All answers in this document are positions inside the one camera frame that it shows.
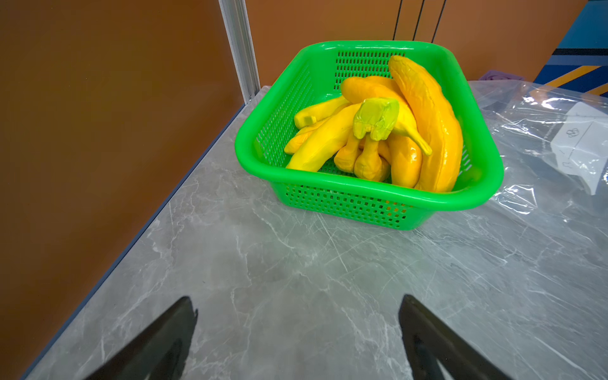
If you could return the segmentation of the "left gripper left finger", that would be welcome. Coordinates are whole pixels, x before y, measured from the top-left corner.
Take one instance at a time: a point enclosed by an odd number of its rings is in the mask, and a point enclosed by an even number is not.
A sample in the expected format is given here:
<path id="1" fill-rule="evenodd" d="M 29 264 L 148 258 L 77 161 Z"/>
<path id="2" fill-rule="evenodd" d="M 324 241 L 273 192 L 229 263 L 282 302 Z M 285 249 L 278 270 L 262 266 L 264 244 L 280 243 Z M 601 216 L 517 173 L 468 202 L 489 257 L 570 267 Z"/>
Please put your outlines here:
<path id="1" fill-rule="evenodd" d="M 190 297 L 181 297 L 87 378 L 180 379 L 197 318 Z"/>

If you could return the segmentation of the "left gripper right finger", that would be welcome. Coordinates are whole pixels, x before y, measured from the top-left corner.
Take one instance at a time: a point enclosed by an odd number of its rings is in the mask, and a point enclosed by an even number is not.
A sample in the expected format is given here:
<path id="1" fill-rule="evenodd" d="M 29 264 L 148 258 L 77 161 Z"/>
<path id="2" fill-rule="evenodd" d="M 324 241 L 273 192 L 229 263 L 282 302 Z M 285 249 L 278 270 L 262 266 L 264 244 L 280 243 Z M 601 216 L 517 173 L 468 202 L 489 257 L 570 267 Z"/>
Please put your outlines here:
<path id="1" fill-rule="evenodd" d="M 405 294 L 398 312 L 402 342 L 414 379 L 509 379 L 422 302 Z"/>

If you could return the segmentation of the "single yellow banana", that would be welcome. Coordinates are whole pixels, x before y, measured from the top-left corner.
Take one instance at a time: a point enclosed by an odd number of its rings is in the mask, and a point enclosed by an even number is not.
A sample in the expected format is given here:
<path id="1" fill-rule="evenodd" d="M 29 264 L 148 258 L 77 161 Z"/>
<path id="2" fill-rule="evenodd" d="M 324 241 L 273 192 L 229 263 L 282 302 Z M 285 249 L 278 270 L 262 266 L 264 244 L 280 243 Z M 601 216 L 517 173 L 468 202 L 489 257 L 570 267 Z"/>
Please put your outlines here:
<path id="1" fill-rule="evenodd" d="M 462 128 L 451 103 L 435 78 L 409 58 L 394 55 L 389 72 L 416 118 L 418 131 L 432 149 L 423 158 L 416 189 L 449 193 L 460 173 L 463 151 Z"/>
<path id="2" fill-rule="evenodd" d="M 294 116 L 294 124 L 298 129 L 309 127 L 318 121 L 334 115 L 336 112 L 340 112 L 340 110 L 348 107 L 350 104 L 342 96 L 323 103 L 314 104 L 297 112 Z"/>

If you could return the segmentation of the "yellow banana bunch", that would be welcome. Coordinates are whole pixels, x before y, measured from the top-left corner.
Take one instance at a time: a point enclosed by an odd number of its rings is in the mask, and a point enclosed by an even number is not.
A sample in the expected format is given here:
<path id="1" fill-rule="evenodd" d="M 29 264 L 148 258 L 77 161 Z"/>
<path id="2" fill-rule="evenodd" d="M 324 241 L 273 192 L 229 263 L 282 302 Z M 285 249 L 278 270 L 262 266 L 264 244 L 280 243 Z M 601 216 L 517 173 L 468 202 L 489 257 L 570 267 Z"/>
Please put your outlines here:
<path id="1" fill-rule="evenodd" d="M 289 169 L 318 172 L 327 161 L 366 181 L 412 188 L 431 147 L 419 133 L 413 111 L 393 79 L 346 79 L 341 95 L 351 104 L 299 129 L 284 151 Z"/>

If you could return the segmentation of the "clear zip-top bag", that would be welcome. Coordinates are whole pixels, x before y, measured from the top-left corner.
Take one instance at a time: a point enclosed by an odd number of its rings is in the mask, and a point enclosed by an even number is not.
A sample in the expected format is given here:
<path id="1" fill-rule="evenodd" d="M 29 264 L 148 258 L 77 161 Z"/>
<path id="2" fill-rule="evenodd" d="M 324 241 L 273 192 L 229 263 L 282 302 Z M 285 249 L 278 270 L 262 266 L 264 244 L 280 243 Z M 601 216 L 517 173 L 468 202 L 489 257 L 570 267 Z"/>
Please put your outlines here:
<path id="1" fill-rule="evenodd" d="M 499 148 L 492 204 L 607 225 L 607 99 L 516 80 L 470 84 Z"/>

